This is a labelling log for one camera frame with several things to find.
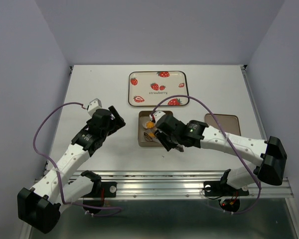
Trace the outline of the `beige tin lid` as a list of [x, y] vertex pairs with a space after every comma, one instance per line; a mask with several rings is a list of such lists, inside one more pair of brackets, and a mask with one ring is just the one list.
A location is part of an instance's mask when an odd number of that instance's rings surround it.
[[[241, 136], [240, 124], [237, 116], [224, 114], [215, 114], [215, 116], [225, 132]], [[204, 122], [219, 129], [218, 124], [211, 114], [205, 115]]]

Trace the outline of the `metal tongs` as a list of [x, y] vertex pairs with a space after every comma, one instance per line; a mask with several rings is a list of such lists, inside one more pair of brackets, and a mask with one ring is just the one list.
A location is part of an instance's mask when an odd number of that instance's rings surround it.
[[145, 140], [144, 147], [156, 147], [156, 146], [162, 146], [167, 151], [170, 151], [172, 149], [175, 149], [179, 152], [184, 152], [183, 146], [179, 144], [175, 144], [171, 141], [168, 141], [167, 138], [163, 137], [157, 137], [154, 133], [144, 132], [143, 136]]

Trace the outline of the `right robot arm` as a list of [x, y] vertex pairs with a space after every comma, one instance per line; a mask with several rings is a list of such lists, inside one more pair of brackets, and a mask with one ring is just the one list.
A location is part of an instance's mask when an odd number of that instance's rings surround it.
[[241, 160], [242, 167], [228, 169], [220, 181], [209, 183], [211, 190], [231, 194], [253, 183], [280, 186], [283, 182], [287, 153], [277, 137], [245, 138], [197, 120], [184, 124], [162, 111], [155, 112], [150, 120], [156, 127], [156, 138], [167, 151], [196, 147], [234, 155]]

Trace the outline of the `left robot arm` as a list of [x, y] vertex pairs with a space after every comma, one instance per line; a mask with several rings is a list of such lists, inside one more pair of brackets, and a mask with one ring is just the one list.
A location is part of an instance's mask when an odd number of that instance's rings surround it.
[[57, 225], [61, 214], [70, 206], [82, 207], [93, 217], [110, 210], [111, 215], [121, 212], [120, 207], [105, 207], [105, 197], [114, 197], [109, 183], [102, 183], [98, 174], [86, 170], [72, 183], [69, 179], [76, 170], [98, 150], [106, 138], [123, 128], [126, 123], [114, 106], [104, 109], [89, 105], [90, 119], [74, 136], [68, 148], [57, 161], [49, 156], [53, 168], [30, 189], [22, 188], [17, 195], [18, 217], [25, 223], [47, 234]]

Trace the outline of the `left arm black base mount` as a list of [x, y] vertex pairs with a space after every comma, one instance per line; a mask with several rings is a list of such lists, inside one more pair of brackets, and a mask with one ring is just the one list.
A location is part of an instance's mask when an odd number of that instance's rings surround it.
[[105, 198], [115, 198], [116, 197], [116, 182], [98, 182], [94, 183], [92, 191], [83, 196], [83, 204], [104, 208]]

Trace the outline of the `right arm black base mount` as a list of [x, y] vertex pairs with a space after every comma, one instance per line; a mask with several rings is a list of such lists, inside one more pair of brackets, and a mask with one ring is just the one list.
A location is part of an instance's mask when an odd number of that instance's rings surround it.
[[240, 209], [240, 197], [249, 196], [249, 191], [235, 189], [220, 181], [205, 181], [202, 194], [211, 200], [217, 200], [220, 208], [225, 212], [236, 213]]

